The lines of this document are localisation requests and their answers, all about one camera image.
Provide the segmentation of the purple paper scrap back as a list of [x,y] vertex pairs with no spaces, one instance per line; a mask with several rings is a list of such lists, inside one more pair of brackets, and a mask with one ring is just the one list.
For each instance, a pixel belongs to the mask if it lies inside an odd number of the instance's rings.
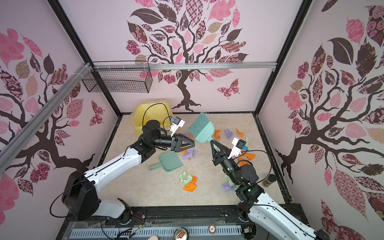
[[225,133],[226,133],[227,139],[231,140],[234,133],[230,129],[225,129]]

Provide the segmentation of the green hand brush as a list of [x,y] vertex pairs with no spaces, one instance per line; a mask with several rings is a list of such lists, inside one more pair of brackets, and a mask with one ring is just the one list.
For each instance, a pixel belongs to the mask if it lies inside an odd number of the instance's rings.
[[215,127],[211,120],[208,118],[208,115],[204,112],[201,112],[196,120],[188,128],[188,131],[194,136],[198,143],[204,144],[206,142],[210,142],[213,139]]

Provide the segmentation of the green plastic dustpan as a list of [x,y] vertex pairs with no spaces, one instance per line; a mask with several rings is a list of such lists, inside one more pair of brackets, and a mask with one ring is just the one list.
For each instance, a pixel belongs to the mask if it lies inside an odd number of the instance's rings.
[[183,163],[179,155],[175,152],[165,152],[160,155],[159,162],[149,167],[149,171],[156,169],[163,169],[165,172],[172,172],[178,168],[183,167]]

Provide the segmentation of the small orange scrap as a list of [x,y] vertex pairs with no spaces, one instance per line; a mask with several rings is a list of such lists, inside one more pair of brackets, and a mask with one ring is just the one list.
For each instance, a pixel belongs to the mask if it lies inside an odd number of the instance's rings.
[[244,138],[245,134],[243,132],[240,132],[238,129],[236,129],[236,130],[237,130],[237,133],[239,134],[239,136],[241,137],[241,139]]

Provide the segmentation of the orange paper scrap pile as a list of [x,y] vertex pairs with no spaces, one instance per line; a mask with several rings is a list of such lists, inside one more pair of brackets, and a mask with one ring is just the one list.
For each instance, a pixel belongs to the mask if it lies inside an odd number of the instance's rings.
[[245,151],[241,152],[238,157],[238,165],[241,167],[243,165],[250,165],[251,161],[255,159],[256,155],[252,153],[246,153]]

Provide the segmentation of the orange paper scrap back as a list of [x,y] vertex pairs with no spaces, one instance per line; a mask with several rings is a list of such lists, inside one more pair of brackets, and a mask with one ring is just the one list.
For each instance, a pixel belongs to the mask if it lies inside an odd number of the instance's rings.
[[222,131],[220,131],[220,130],[215,130],[215,132],[214,132],[214,138],[220,140],[220,139],[221,139],[221,136],[220,136],[220,133],[221,133],[221,132],[222,132]]

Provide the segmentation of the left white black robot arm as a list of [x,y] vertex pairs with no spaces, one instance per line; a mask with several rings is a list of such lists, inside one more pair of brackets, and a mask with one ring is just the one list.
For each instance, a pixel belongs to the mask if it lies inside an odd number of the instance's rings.
[[156,149],[179,153],[193,148],[194,140],[176,132],[184,126],[185,121],[172,118],[171,123],[169,135],[161,128],[159,121],[150,120],[142,127],[143,133],[138,140],[128,146],[122,154],[84,173],[73,172],[62,195],[62,202],[69,209],[69,213],[78,221],[90,217],[107,217],[123,225],[129,223],[133,216],[132,208],[122,199],[103,200],[98,197],[98,192],[125,171],[145,162]]

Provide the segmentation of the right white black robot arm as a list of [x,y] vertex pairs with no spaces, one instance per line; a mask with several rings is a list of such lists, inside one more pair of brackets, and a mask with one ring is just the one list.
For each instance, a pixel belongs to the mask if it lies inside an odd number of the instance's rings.
[[230,149],[216,140],[210,139],[209,142],[214,165],[221,166],[223,172],[238,186],[236,195],[240,199],[237,205],[240,220],[263,227],[278,240],[329,239],[323,230],[314,230],[277,204],[257,184],[259,177],[253,165],[239,166],[236,158],[242,151],[238,145]]

